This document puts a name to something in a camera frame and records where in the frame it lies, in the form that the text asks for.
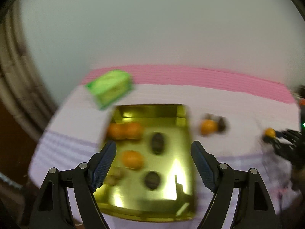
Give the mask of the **pink and purple tablecloth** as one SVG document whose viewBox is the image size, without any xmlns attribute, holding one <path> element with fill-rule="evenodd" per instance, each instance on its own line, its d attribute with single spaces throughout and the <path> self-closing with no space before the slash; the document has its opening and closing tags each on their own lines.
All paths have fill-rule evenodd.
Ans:
<svg viewBox="0 0 305 229">
<path fill-rule="evenodd" d="M 268 127 L 298 129 L 298 107 L 284 84 L 184 66 L 124 66 L 123 71 L 132 75 L 134 86 L 118 105 L 165 104 L 161 115 L 175 122 L 186 114 L 192 141 L 235 169 L 256 168 L 276 212 L 291 204 L 296 197 L 288 187 L 291 165 L 260 138 Z M 28 171 L 36 186 L 50 168 L 75 168 L 102 147 L 114 108 L 98 109 L 85 85 L 106 72 L 91 71 L 52 117 Z"/>
</svg>

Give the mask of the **small orange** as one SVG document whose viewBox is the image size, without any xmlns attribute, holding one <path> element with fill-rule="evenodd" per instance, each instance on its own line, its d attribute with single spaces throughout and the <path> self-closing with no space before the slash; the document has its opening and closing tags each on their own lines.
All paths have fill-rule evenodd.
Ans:
<svg viewBox="0 0 305 229">
<path fill-rule="evenodd" d="M 205 119 L 201 121 L 200 133 L 202 135 L 210 135 L 218 131 L 218 124 L 216 121 L 211 119 Z"/>
<path fill-rule="evenodd" d="M 144 128 L 140 123 L 131 122 L 125 124 L 125 136 L 127 139 L 139 140 L 142 138 Z"/>
<path fill-rule="evenodd" d="M 121 123 L 110 123 L 107 136 L 114 140 L 124 140 L 126 138 L 126 126 Z"/>
<path fill-rule="evenodd" d="M 272 128 L 266 128 L 264 130 L 264 136 L 270 137 L 270 138 L 275 138 L 277 136 L 277 133 L 274 129 Z"/>
</svg>

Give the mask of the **dark mangosteen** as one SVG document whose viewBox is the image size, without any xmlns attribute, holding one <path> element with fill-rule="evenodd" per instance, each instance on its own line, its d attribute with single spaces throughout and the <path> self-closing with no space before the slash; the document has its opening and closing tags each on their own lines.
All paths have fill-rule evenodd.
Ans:
<svg viewBox="0 0 305 229">
<path fill-rule="evenodd" d="M 164 152 L 165 139 L 162 133 L 156 132 L 152 136 L 151 147 L 154 154 L 159 155 Z"/>
<path fill-rule="evenodd" d="M 159 187 L 161 178 L 156 172 L 148 172 L 144 178 L 144 183 L 146 187 L 150 190 L 155 190 Z"/>
<path fill-rule="evenodd" d="M 218 133 L 224 133 L 227 128 L 226 119 L 224 117 L 219 116 L 217 120 L 217 131 Z"/>
</svg>

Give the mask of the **gold toffee tin tray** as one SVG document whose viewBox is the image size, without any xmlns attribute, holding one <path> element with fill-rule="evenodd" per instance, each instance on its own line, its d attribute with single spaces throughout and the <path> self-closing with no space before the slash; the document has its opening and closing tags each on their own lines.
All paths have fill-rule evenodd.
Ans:
<svg viewBox="0 0 305 229">
<path fill-rule="evenodd" d="M 142 222 L 191 220 L 196 200 L 187 107 L 182 104 L 134 104 L 112 110 L 109 124 L 131 122 L 143 126 L 143 136 L 139 140 L 116 141 L 116 157 L 111 168 L 124 168 L 125 176 L 114 187 L 103 184 L 94 192 L 98 208 L 104 214 Z M 154 154 L 151 147 L 156 132 L 162 133 L 165 139 L 164 152 L 159 155 Z M 122 164 L 121 154 L 127 150 L 143 155 L 141 169 L 133 170 Z M 144 183 L 146 174 L 151 171 L 161 178 L 155 190 L 148 189 Z"/>
</svg>

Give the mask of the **beige patterned curtain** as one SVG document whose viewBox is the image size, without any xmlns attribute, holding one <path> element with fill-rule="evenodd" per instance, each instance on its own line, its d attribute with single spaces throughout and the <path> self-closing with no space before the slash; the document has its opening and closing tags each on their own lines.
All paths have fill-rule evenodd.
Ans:
<svg viewBox="0 0 305 229">
<path fill-rule="evenodd" d="M 1 102 L 34 141 L 57 109 L 27 49 L 19 1 L 1 22 Z"/>
</svg>

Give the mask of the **brown longan fruit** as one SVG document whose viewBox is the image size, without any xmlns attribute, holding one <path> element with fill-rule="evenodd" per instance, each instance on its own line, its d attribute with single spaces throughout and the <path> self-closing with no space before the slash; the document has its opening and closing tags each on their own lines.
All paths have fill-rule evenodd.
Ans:
<svg viewBox="0 0 305 229">
<path fill-rule="evenodd" d="M 120 166 L 115 166 L 110 169 L 110 175 L 115 179 L 122 179 L 125 176 L 125 169 Z"/>
<path fill-rule="evenodd" d="M 105 178 L 104 184 L 108 185 L 110 187 L 114 187 L 115 185 L 117 185 L 118 181 L 119 181 L 119 179 L 116 176 L 109 175 Z"/>
</svg>

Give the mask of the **green tissue pack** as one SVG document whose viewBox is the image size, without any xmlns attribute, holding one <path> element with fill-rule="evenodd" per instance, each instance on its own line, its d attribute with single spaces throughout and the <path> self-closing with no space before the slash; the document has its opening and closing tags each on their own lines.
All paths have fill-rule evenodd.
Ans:
<svg viewBox="0 0 305 229">
<path fill-rule="evenodd" d="M 132 76 L 122 70 L 111 70 L 87 83 L 99 109 L 105 109 L 132 90 Z"/>
</svg>

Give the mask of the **small orange front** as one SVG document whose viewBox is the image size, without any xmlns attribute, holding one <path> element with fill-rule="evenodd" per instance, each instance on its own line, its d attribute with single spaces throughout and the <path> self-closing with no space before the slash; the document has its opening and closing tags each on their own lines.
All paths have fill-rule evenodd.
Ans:
<svg viewBox="0 0 305 229">
<path fill-rule="evenodd" d="M 121 123 L 110 123 L 107 136 L 114 140 L 124 140 L 126 138 L 126 126 Z"/>
</svg>

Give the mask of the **dark mangosteen by tin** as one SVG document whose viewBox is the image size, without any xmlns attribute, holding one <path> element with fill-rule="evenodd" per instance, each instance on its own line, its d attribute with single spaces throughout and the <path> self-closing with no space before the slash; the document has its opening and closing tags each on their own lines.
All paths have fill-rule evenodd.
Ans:
<svg viewBox="0 0 305 229">
<path fill-rule="evenodd" d="M 155 190 L 159 187 L 161 178 L 156 172 L 148 172 L 144 178 L 144 183 L 146 187 L 150 190 Z"/>
</svg>

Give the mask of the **large orange fruit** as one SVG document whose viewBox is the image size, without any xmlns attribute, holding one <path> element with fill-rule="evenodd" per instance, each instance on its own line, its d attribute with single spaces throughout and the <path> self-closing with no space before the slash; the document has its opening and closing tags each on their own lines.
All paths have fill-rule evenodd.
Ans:
<svg viewBox="0 0 305 229">
<path fill-rule="evenodd" d="M 122 164 L 126 168 L 133 170 L 139 170 L 144 166 L 144 157 L 143 155 L 134 150 L 127 150 L 121 154 Z"/>
</svg>

